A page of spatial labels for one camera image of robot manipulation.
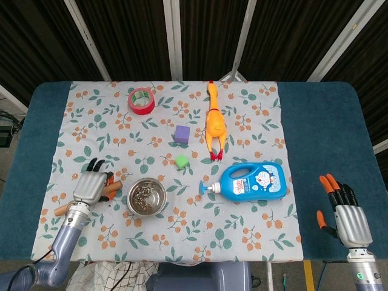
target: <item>floral tablecloth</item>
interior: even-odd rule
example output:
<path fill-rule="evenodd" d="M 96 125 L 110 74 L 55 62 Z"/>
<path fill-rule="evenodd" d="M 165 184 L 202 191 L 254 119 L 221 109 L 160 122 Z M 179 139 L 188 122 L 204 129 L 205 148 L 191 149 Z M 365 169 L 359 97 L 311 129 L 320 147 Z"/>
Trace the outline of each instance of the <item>floral tablecloth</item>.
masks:
<path fill-rule="evenodd" d="M 98 157 L 105 159 L 102 169 L 113 171 L 124 187 L 113 201 L 92 207 L 72 260 L 302 260 L 277 85 L 215 84 L 229 134 L 221 162 L 211 162 L 204 140 L 207 82 L 73 82 L 32 258 L 51 247 L 64 219 L 54 209 L 72 200 L 81 172 Z M 149 87 L 155 96 L 156 107 L 149 115 L 136 115 L 128 107 L 128 95 L 138 87 Z M 188 145 L 174 142 L 177 125 L 190 127 Z M 214 148 L 219 149 L 216 139 Z M 180 154 L 190 161 L 182 170 L 174 163 Z M 238 204 L 198 193 L 201 179 L 210 185 L 228 166 L 244 161 L 281 164 L 286 197 Z M 136 217 L 126 205 L 129 188 L 144 177 L 158 179 L 167 189 L 164 210 L 151 218 Z"/>

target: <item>yellow rubber chicken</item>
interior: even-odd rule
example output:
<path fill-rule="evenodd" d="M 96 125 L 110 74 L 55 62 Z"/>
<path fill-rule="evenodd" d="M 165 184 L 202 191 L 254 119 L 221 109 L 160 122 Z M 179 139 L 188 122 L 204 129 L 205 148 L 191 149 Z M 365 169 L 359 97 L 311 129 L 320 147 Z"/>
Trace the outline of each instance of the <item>yellow rubber chicken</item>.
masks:
<path fill-rule="evenodd" d="M 206 117 L 206 144 L 210 152 L 210 159 L 215 161 L 222 160 L 222 153 L 224 151 L 227 131 L 224 120 L 224 115 L 219 111 L 217 104 L 217 86 L 213 81 L 210 81 L 207 89 L 210 94 L 210 109 Z M 212 150 L 213 138 L 219 139 L 220 151 L 216 156 Z"/>

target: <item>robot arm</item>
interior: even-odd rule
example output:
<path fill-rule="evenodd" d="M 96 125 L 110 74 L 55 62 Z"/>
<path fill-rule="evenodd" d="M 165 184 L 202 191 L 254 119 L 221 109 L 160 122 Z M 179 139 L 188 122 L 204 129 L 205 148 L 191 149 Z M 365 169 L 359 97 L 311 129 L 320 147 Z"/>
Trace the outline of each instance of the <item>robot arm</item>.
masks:
<path fill-rule="evenodd" d="M 76 204 L 70 206 L 54 240 L 52 251 L 56 255 L 56 261 L 39 261 L 25 266 L 17 275 L 15 275 L 16 272 L 0 275 L 0 291 L 27 291 L 33 285 L 58 287 L 65 281 L 70 258 L 89 216 L 89 207 L 99 201 L 107 178 L 113 175 L 113 173 L 98 173 L 104 160 L 98 161 L 95 165 L 96 161 L 97 158 L 90 161 L 87 171 L 79 179 L 73 195 Z"/>
<path fill-rule="evenodd" d="M 334 229 L 326 224 L 323 212 L 320 210 L 316 213 L 319 227 L 332 237 L 339 238 L 342 244 L 349 248 L 347 261 L 350 264 L 357 291 L 384 291 L 376 258 L 367 250 L 373 241 L 369 225 L 353 190 L 346 184 L 336 182 L 330 174 L 326 177 L 321 176 L 319 179 L 329 196 L 337 228 Z"/>

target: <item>stainless steel bowl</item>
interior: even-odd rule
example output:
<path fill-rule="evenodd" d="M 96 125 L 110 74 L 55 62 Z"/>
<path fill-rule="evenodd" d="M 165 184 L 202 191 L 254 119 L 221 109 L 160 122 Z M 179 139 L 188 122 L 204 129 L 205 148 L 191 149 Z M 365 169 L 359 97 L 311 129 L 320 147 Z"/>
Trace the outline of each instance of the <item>stainless steel bowl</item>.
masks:
<path fill-rule="evenodd" d="M 156 179 L 137 180 L 129 190 L 127 205 L 133 214 L 138 216 L 156 215 L 166 204 L 167 192 Z"/>

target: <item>plastic bottle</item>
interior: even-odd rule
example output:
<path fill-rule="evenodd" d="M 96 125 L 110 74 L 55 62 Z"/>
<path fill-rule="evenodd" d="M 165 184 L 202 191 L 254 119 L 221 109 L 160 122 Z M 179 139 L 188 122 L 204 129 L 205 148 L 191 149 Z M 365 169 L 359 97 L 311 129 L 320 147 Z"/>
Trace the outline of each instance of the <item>plastic bottle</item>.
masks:
<path fill-rule="evenodd" d="M 243 176 L 232 177 L 239 170 L 248 170 Z M 199 192 L 221 193 L 223 197 L 235 201 L 280 199 L 287 193 L 283 169 L 274 162 L 242 162 L 227 168 L 219 182 L 207 187 L 203 181 Z"/>

